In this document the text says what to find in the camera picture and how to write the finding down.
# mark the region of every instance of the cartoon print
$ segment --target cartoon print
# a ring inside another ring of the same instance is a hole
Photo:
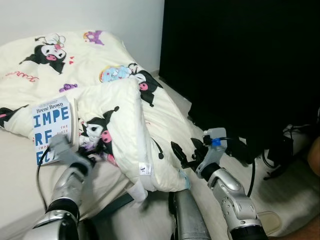
[[[59,74],[62,73],[65,63],[63,62],[66,58],[67,53],[62,49],[65,45],[66,38],[59,36],[54,33],[49,36],[41,36],[35,39],[39,41],[44,39],[40,44],[34,48],[34,53],[26,57],[25,60],[20,62],[22,64],[25,61],[32,61],[36,64],[49,64]]]
[[[21,77],[21,78],[25,78],[27,80],[29,80],[29,82],[31,83],[34,83],[36,81],[36,79],[39,79],[37,76],[31,76],[31,75],[28,75],[24,72],[21,72],[21,71],[15,71],[15,72],[8,72],[5,76],[10,76],[10,75],[17,75],[18,77]]]
[[[74,56],[71,56],[71,57],[70,57],[70,61],[69,61],[69,64],[70,64],[70,65],[75,63],[75,62],[73,61],[74,58],[75,58]]]
[[[160,145],[156,142],[156,140],[154,140],[152,138],[152,140],[154,141],[155,145],[157,146],[157,148],[159,149],[159,153],[158,153],[158,158],[159,159],[163,159],[165,156],[164,156],[164,152],[162,151]]]
[[[130,63],[127,66],[108,66],[99,76],[100,82],[107,83],[118,79],[134,77],[138,80],[141,99],[149,103],[150,107],[154,107],[154,92],[156,89],[163,88],[152,76],[145,70],[138,71],[138,64]]]
[[[2,107],[0,108],[0,127],[4,128],[5,127],[5,123],[8,122],[12,116],[21,108],[25,108],[28,105],[19,107],[16,110],[11,110],[9,108],[6,107]]]
[[[98,154],[115,166],[118,165],[113,157],[112,137],[108,131],[107,124],[110,122],[113,112],[118,110],[119,107],[116,106],[114,110],[105,112],[103,118],[94,117],[87,123],[82,122],[83,132],[79,137],[81,148],[85,148],[86,151],[98,150]]]
[[[132,70],[126,66],[107,66],[100,73],[100,82],[107,83],[118,79],[128,78],[132,74]]]
[[[100,44],[104,45],[102,41],[99,39],[100,34],[102,31],[97,30],[97,31],[88,31],[85,34],[83,34],[83,38],[87,41],[89,40],[90,43],[94,42],[95,44]]]
[[[153,92],[159,87],[163,88],[152,76],[145,70],[139,71],[134,75],[139,79],[139,88],[141,99],[149,103],[150,107],[154,107],[153,101],[155,95]]]
[[[60,88],[59,89],[59,92],[62,93],[64,91],[67,91],[67,90],[70,90],[70,89],[74,89],[74,88],[77,88],[78,87],[78,84],[64,84],[63,85],[63,88]]]

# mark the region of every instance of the bed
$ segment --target bed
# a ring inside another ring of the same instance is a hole
[[[0,47],[0,56],[1,239],[19,239],[44,213],[35,181],[31,109],[60,96],[76,99],[79,147],[89,151],[103,146],[96,153],[93,192],[83,196],[81,218],[94,216],[133,185],[144,190],[140,196],[131,192],[136,200],[145,199],[146,190],[190,187],[170,145],[174,141],[192,155],[189,123],[112,34],[84,30],[38,35]],[[144,174],[141,166],[151,171]],[[47,202],[66,167],[59,162],[41,167]]]

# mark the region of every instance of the white wall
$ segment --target white wall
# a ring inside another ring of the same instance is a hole
[[[106,30],[145,69],[159,69],[164,0],[0,0],[0,45],[72,30]]]

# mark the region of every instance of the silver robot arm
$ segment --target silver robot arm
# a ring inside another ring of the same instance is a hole
[[[226,169],[219,167],[220,159],[227,149],[226,130],[224,128],[211,128],[204,131],[204,142],[205,137],[207,140],[209,139],[209,144],[206,144],[208,145],[207,152],[204,154],[198,152],[198,155],[205,155],[204,158],[202,157],[203,160],[199,160],[194,155],[192,158],[196,161],[187,163],[186,155],[176,143],[171,143],[173,152],[183,163],[183,168],[191,166],[199,178],[204,178],[207,181],[208,187],[221,206],[228,227],[229,238],[233,240],[268,240],[258,218],[255,205],[245,194],[242,184]]]
[[[37,221],[24,240],[78,240],[79,207],[85,181],[94,163],[72,152],[63,135],[51,139],[50,149],[69,165],[55,184],[45,215]]]

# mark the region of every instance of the white blanket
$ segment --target white blanket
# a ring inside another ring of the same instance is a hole
[[[97,155],[146,190],[189,188],[170,145],[193,149],[177,106],[114,36],[84,32],[0,47],[0,126],[32,140],[32,106],[66,95],[77,99],[80,146],[101,146]]]

